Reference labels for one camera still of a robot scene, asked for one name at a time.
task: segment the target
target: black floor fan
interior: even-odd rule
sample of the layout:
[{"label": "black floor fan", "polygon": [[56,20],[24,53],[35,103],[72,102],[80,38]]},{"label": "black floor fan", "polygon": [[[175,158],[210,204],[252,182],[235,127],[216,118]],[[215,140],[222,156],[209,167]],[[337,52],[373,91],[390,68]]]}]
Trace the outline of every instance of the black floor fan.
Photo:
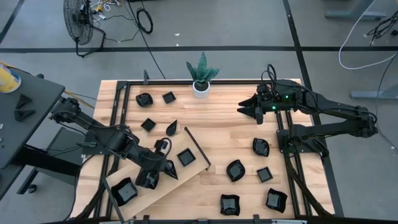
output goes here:
[{"label": "black floor fan", "polygon": [[[76,43],[76,54],[78,56],[83,58],[102,50],[106,34],[105,31],[93,25],[93,12],[89,0],[63,0],[63,16],[69,35]],[[94,29],[100,31],[103,35],[101,46],[85,54],[79,54],[78,45],[88,44],[93,37]]]}]

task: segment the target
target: wooden board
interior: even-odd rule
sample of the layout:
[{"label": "wooden board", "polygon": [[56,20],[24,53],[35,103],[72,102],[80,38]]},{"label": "wooden board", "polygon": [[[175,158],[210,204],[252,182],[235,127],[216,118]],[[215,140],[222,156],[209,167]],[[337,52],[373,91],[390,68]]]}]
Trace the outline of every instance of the wooden board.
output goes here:
[{"label": "wooden board", "polygon": [[[116,82],[116,80],[109,80],[101,83],[94,118],[104,124],[109,123]],[[190,85],[151,85],[131,88],[126,124],[131,127],[134,134],[140,139],[147,138],[153,142],[164,136],[166,127],[177,119],[177,132],[180,133],[183,127],[188,127],[213,164],[209,171],[200,172],[138,213],[138,219],[141,219],[143,215],[150,215],[151,219],[161,220],[246,219],[252,218],[253,214],[259,214],[260,218],[294,217],[284,159],[277,145],[275,114],[267,113],[264,116],[264,124],[256,125],[255,120],[236,111],[239,108],[238,103],[251,97],[255,90],[256,85],[212,85],[209,98],[198,100],[194,98]],[[169,91],[174,92],[177,100],[166,105],[162,95]],[[143,92],[152,95],[153,107],[140,108],[137,105],[135,96]],[[146,118],[157,123],[150,133],[145,133],[140,127]],[[297,124],[312,125],[310,117],[300,112],[292,113],[292,119]],[[285,118],[284,122],[284,127],[287,128]],[[253,138],[263,138],[269,142],[271,146],[269,157],[259,157],[253,153],[251,149]],[[308,188],[324,208],[333,213],[330,193],[319,156],[312,153],[300,156]],[[246,175],[232,184],[226,176],[225,169],[235,159],[240,159],[245,165]],[[98,187],[101,165],[95,162],[89,161],[82,170],[73,215],[80,213]],[[121,161],[119,168],[128,163],[128,161]],[[270,168],[274,178],[261,183],[256,170],[265,166]],[[284,213],[270,210],[265,206],[266,192],[270,188],[283,191],[289,196]],[[298,187],[296,189],[300,212],[304,214],[301,192]],[[221,194],[236,194],[241,197],[240,216],[226,217],[220,214]]]},{"label": "wooden board", "polygon": [[[137,215],[143,209],[152,205],[164,195],[167,195],[169,192],[176,189],[178,186],[182,185],[209,166],[199,151],[199,148],[196,147],[195,143],[186,131],[182,131],[180,134],[173,136],[171,140],[172,150],[168,154],[167,159],[173,161],[177,171],[178,180],[161,172],[159,176],[159,182],[154,190],[136,186],[138,196],[133,198],[129,203],[119,207],[125,220]],[[151,142],[148,139],[142,139],[140,145],[144,147],[153,147],[154,142]],[[191,150],[196,159],[184,167],[179,161],[177,155],[186,148]],[[131,161],[128,161],[128,163],[128,165],[106,178],[110,187],[115,186],[126,177],[130,177],[133,183],[136,181],[140,167]],[[116,211],[113,211],[112,214],[112,218],[117,220],[118,216]]]}]

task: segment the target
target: gray floor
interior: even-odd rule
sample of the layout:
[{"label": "gray floor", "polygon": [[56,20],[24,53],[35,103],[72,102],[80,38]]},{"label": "gray floor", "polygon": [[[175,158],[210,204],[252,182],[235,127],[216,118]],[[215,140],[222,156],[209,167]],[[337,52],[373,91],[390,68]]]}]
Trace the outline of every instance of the gray floor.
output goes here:
[{"label": "gray floor", "polygon": [[[357,1],[291,0],[290,6],[301,46],[339,46],[354,22],[324,18],[327,9],[352,7]],[[4,27],[17,3],[0,2],[0,29]],[[293,46],[282,1],[260,0],[161,0],[145,3],[154,19],[154,33],[147,35],[150,46],[217,46],[268,45]],[[65,48],[73,47],[63,21],[61,1],[25,0],[0,48]],[[376,1],[372,9],[391,15],[398,9],[395,1]],[[105,16],[127,15],[125,8],[112,8]],[[367,46],[364,37],[377,22],[360,22],[347,45]],[[137,28],[131,21],[115,18],[102,21],[101,28],[108,37],[126,39]],[[398,45],[398,39],[385,36],[375,45]],[[87,45],[97,46],[100,35],[94,34]],[[106,47],[142,47],[138,35],[132,42],[117,44],[107,41]],[[201,52],[154,52],[167,78],[189,78],[185,62],[196,62]],[[221,68],[218,78],[257,78],[267,63],[272,63],[279,78],[301,78],[295,52],[275,51],[211,51],[208,63]],[[343,63],[360,66],[376,62],[393,52],[344,52]],[[161,78],[148,52],[97,53],[81,59],[73,53],[57,54],[0,54],[1,60],[30,73],[43,73],[45,78],[65,85],[70,91],[96,96],[101,80],[142,78],[143,70],[150,77]],[[340,67],[337,52],[304,52],[305,62],[314,91],[331,100],[362,105],[375,111],[374,101],[353,100],[351,90],[376,90],[386,63],[357,71]],[[387,73],[382,89],[398,83],[394,62]],[[383,133],[398,144],[395,101],[379,101],[379,125]],[[93,111],[85,109],[88,114]],[[321,116],[323,123],[338,121]],[[46,120],[36,131],[30,144],[46,147],[59,126]],[[330,157],[335,171],[344,213],[347,217],[398,220],[396,185],[398,154],[380,136],[359,139],[351,136],[329,138]],[[73,201],[73,187],[51,177],[39,175],[39,186],[31,195],[15,192],[29,173],[27,167],[11,190],[0,202],[0,216],[4,223],[42,223],[61,220]]]}]

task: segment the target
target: wooden tabletop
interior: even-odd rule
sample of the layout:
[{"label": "wooden tabletop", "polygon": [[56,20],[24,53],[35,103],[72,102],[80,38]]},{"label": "wooden tabletop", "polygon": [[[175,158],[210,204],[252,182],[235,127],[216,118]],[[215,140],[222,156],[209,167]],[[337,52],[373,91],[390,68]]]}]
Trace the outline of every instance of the wooden tabletop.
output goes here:
[{"label": "wooden tabletop", "polygon": [[[98,93],[94,119],[105,125],[111,117],[117,80],[104,80]],[[166,105],[162,95],[173,91],[177,100]],[[137,218],[150,215],[150,219],[252,219],[253,214],[260,218],[293,218],[292,201],[290,197],[287,173],[283,155],[279,152],[276,130],[277,120],[274,113],[264,115],[264,124],[256,125],[256,121],[236,111],[238,103],[251,97],[256,91],[256,85],[212,85],[210,96],[199,100],[193,96],[191,85],[138,85],[130,90],[127,107],[126,124],[140,139],[155,142],[165,136],[166,127],[178,120],[177,133],[188,127],[200,147],[209,158],[212,166],[195,175],[186,183],[177,187],[151,206],[138,213]],[[135,96],[150,93],[154,105],[141,108],[136,103]],[[121,105],[124,93],[121,93],[116,124],[119,123]],[[284,127],[287,120],[282,113]],[[157,125],[150,132],[145,132],[140,125],[147,118]],[[309,115],[301,112],[292,113],[295,124],[312,125]],[[253,153],[253,138],[265,139],[271,149],[269,157],[257,156]],[[315,198],[330,213],[333,205],[326,182],[320,157],[314,153],[300,154],[307,187]],[[245,176],[232,183],[226,175],[226,166],[239,159],[245,166]],[[71,217],[78,215],[92,198],[98,188],[103,156],[95,156],[81,170],[76,190],[76,202]],[[119,168],[128,165],[129,161],[121,161]],[[261,183],[257,170],[268,167],[273,179]],[[266,193],[270,188],[282,191],[288,195],[284,213],[279,213],[265,206]],[[300,189],[296,185],[300,213],[305,214]],[[240,196],[240,216],[224,216],[220,214],[221,194],[236,194]],[[104,194],[101,214],[105,214],[107,193]]]}]

